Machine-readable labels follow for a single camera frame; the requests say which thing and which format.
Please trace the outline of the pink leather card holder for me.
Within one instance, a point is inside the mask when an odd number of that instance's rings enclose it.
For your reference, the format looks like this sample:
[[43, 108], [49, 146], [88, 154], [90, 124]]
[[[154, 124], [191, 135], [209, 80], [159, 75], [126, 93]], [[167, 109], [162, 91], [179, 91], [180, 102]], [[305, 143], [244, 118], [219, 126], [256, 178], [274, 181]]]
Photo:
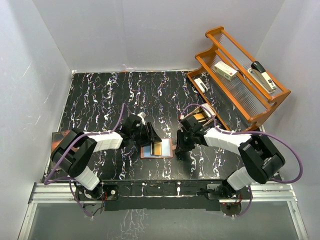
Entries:
[[142, 146], [140, 149], [140, 157], [142, 159], [160, 159], [173, 157], [173, 144], [171, 138], [162, 138], [162, 155], [151, 155], [151, 144]]

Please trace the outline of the gold credit card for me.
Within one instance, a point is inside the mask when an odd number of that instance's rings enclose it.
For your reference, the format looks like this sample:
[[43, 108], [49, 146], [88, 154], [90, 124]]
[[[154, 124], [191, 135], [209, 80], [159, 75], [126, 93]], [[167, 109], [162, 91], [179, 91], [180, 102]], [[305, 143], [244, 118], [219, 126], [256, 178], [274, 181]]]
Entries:
[[151, 143], [150, 154], [153, 156], [161, 156], [162, 155], [162, 142]]

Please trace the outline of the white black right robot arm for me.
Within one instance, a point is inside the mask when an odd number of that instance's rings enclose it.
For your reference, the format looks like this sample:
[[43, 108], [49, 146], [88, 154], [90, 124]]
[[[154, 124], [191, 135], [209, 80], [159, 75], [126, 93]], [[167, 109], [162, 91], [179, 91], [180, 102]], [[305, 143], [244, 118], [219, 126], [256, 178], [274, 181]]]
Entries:
[[227, 150], [241, 157], [242, 168], [231, 173], [214, 189], [201, 189], [204, 195], [218, 195], [233, 199], [241, 189], [254, 183], [265, 184], [286, 163], [285, 158], [263, 134], [233, 134], [212, 127], [194, 116], [180, 120], [177, 131], [176, 154], [191, 151], [196, 145]]

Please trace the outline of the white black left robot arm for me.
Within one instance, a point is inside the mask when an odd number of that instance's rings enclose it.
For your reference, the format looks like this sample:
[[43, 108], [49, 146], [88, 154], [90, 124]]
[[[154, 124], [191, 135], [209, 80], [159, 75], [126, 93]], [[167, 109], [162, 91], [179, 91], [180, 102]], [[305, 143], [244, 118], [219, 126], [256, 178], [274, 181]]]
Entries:
[[70, 178], [84, 187], [93, 200], [103, 195], [101, 180], [88, 167], [93, 153], [104, 150], [118, 150], [130, 141], [141, 147], [160, 143], [162, 140], [152, 124], [146, 122], [144, 113], [130, 114], [123, 124], [105, 132], [84, 132], [71, 129], [51, 153], [50, 159]]

